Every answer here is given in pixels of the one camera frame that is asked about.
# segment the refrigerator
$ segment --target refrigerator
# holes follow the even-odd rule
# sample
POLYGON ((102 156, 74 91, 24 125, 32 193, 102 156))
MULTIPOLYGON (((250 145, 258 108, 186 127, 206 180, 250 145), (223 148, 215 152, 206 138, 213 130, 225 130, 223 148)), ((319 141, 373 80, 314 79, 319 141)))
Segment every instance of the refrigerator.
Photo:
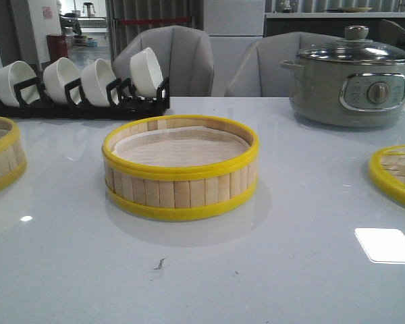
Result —
POLYGON ((262 39, 265 0, 204 0, 204 31, 215 60, 212 96, 222 97, 246 48, 262 39))

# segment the gray pot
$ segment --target gray pot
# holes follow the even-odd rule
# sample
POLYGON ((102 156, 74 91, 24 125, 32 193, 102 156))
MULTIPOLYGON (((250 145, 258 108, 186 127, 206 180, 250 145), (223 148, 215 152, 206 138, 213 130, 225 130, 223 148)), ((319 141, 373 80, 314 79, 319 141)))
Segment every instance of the gray pot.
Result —
POLYGON ((405 114, 405 51, 366 39, 367 27, 345 38, 301 49, 281 66, 294 73, 292 108, 339 126, 384 126, 405 114))

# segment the glossy tabletop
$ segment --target glossy tabletop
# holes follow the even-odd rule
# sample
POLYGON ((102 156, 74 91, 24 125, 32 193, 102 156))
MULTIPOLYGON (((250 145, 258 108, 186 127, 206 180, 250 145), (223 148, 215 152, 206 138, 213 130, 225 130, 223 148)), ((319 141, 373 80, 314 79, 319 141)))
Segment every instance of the glossy tabletop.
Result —
POLYGON ((324 126, 283 98, 172 98, 167 113, 250 126, 254 196, 200 221, 136 217, 105 194, 101 145, 124 121, 15 119, 28 168, 0 191, 0 324, 405 323, 405 207, 367 174, 405 144, 405 117, 324 126))

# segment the chair back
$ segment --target chair back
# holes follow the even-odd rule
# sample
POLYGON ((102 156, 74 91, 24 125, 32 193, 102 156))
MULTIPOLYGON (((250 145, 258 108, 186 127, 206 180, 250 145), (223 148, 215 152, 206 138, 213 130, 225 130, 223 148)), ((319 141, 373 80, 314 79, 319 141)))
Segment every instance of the chair back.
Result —
POLYGON ((292 74, 280 66, 294 60, 299 49, 339 39, 336 36, 289 32, 258 40, 243 54, 236 74, 227 86, 227 97, 288 97, 292 74))
POLYGON ((169 77, 171 96, 210 96, 214 63, 206 32, 183 26, 145 30, 117 56, 112 65, 115 75, 129 78, 131 56, 146 47, 155 52, 163 77, 169 77))
POLYGON ((385 44, 396 46, 399 37, 405 33, 405 28, 399 24, 382 19, 379 22, 379 41, 385 44))

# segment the glass lid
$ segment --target glass lid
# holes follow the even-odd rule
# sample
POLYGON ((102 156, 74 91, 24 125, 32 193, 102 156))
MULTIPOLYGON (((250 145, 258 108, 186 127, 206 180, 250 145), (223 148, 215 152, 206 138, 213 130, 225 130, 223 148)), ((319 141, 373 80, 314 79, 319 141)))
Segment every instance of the glass lid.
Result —
POLYGON ((405 63, 405 51, 384 43, 366 39, 366 26, 348 26, 345 38, 301 49, 298 56, 319 61, 357 64, 401 64, 405 63))

